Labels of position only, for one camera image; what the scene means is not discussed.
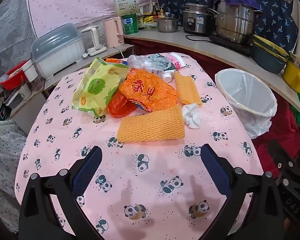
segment red basket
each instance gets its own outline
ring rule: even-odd
[[[17,66],[15,66],[13,69],[9,70],[7,72],[7,75],[11,75],[13,72],[15,72],[17,69],[21,68],[25,63],[27,63],[28,60],[20,62]],[[12,76],[11,78],[7,79],[4,82],[0,82],[0,85],[2,85],[6,90],[14,90],[18,86],[20,86],[23,83],[27,81],[27,77],[23,70],[20,70],[17,74]]]

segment dark red cloth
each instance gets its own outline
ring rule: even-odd
[[[127,44],[135,45],[134,51],[136,55],[147,55],[163,52],[180,52],[189,55],[198,62],[198,64],[206,71],[213,81],[217,72],[222,69],[232,68],[230,65],[214,58],[171,45],[127,38],[125,38],[125,42]],[[276,92],[273,91],[273,93],[277,98],[278,108],[277,113],[271,119],[272,125],[269,129],[269,132],[266,132],[256,139],[253,139],[252,142],[256,148],[263,170],[270,171],[274,177],[277,177],[279,175],[279,171],[274,165],[271,156],[268,154],[268,141],[277,140],[290,155],[290,157],[295,159],[300,151],[300,131],[297,126],[296,119],[290,110],[289,103]]]

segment trash bin liner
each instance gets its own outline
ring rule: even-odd
[[[215,75],[215,81],[251,139],[269,131],[270,119],[277,111],[277,99],[266,84],[239,69],[221,70]]]

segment green container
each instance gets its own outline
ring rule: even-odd
[[[124,34],[138,32],[137,14],[128,14],[121,16]]]

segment translucent gray lid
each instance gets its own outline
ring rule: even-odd
[[[38,38],[32,44],[33,61],[40,61],[68,44],[82,39],[72,23],[67,23]]]

